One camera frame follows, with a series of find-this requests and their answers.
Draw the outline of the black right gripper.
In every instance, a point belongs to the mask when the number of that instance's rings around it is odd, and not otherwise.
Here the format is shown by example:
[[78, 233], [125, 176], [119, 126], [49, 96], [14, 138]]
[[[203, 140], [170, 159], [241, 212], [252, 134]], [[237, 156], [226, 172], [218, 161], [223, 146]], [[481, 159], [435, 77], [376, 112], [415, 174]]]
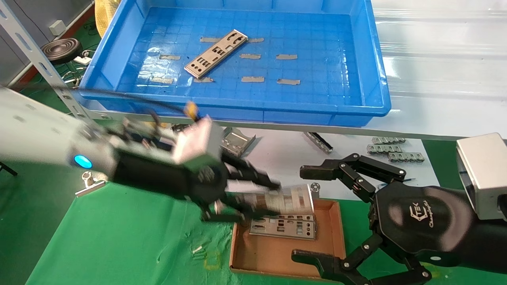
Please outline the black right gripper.
[[[321, 165], [303, 165], [304, 180], [339, 180], [365, 203], [375, 202], [380, 232], [409, 254], [426, 251], [448, 253], [464, 241], [476, 221], [467, 195], [440, 186], [408, 186], [402, 183], [406, 172], [370, 157], [351, 154], [343, 159], [326, 159]], [[375, 186], [365, 178], [391, 183], [375, 194]], [[346, 258], [294, 249], [292, 260], [313, 265], [319, 276], [344, 285], [424, 285], [432, 274], [413, 256], [402, 258], [407, 271], [367, 279], [358, 267], [384, 244], [381, 235], [372, 234]]]

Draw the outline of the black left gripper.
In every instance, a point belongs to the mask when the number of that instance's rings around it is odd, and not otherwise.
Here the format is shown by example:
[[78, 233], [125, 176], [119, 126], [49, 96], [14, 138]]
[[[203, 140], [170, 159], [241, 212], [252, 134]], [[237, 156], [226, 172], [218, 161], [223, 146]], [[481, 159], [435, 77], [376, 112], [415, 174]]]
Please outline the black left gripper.
[[177, 200], [189, 200], [201, 205], [203, 222], [245, 222], [262, 217], [276, 217], [279, 211], [254, 206], [246, 201], [227, 200], [226, 206], [235, 209], [235, 213], [216, 213], [210, 204], [226, 197], [228, 180], [250, 181], [270, 190], [281, 189], [279, 181], [272, 180], [267, 173], [257, 170], [250, 162], [231, 153], [222, 153], [223, 164], [206, 166], [201, 172], [194, 173], [183, 166], [174, 166], [133, 154], [121, 153], [119, 161], [111, 175], [111, 181], [136, 189], [163, 194]]

